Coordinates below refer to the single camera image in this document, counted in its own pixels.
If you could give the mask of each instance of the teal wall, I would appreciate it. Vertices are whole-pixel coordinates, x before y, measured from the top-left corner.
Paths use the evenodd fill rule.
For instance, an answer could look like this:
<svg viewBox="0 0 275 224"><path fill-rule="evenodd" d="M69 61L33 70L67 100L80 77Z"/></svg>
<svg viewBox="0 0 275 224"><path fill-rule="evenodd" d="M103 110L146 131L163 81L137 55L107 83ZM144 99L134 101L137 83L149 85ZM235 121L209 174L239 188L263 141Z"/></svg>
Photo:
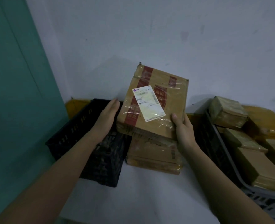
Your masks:
<svg viewBox="0 0 275 224"><path fill-rule="evenodd" d="M68 121L25 0L0 0L0 212L54 162Z"/></svg>

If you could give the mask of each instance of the black plastic crate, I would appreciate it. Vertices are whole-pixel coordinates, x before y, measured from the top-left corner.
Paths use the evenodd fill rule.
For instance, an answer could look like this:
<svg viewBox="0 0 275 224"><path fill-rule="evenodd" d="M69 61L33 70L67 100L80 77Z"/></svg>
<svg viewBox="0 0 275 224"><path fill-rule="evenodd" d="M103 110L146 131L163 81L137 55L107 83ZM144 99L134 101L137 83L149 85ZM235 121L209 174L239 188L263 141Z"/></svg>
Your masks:
<svg viewBox="0 0 275 224"><path fill-rule="evenodd" d="M233 183L275 220L275 192L253 187L242 179L216 126L212 124L208 112L203 116L199 134L201 139L197 141L201 149Z"/></svg>
<svg viewBox="0 0 275 224"><path fill-rule="evenodd" d="M56 160L68 152L94 126L108 102L109 100L93 99L46 142ZM122 164L131 142L130 136L117 132L116 128L116 118L122 103L110 132L91 153L80 178L111 187L117 186Z"/></svg>

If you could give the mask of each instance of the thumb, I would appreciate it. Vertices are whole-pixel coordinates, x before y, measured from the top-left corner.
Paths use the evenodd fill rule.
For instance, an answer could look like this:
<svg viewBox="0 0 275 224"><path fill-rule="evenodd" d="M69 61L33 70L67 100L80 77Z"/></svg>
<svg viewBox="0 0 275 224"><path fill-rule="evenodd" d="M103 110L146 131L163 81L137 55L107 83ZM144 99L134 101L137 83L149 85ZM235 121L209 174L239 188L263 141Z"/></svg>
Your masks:
<svg viewBox="0 0 275 224"><path fill-rule="evenodd" d="M176 126L183 124L182 120L180 120L175 113L172 113L172 120Z"/></svg>

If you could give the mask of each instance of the barcode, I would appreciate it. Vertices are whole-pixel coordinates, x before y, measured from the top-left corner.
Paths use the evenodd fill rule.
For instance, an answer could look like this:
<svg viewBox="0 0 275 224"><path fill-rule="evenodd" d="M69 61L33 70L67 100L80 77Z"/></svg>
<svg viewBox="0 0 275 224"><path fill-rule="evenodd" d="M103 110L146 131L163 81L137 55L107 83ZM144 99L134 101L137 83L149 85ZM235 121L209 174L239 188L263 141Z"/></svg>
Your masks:
<svg viewBox="0 0 275 224"><path fill-rule="evenodd" d="M141 95L144 95L144 94L147 94L148 92L143 92L143 93L138 93L136 94L137 96L141 96Z"/></svg>
<svg viewBox="0 0 275 224"><path fill-rule="evenodd" d="M158 105L158 104L159 104L159 102L158 102L158 100L157 100L157 98L156 98L155 94L152 94L152 97L154 98L154 100L155 100L156 104Z"/></svg>

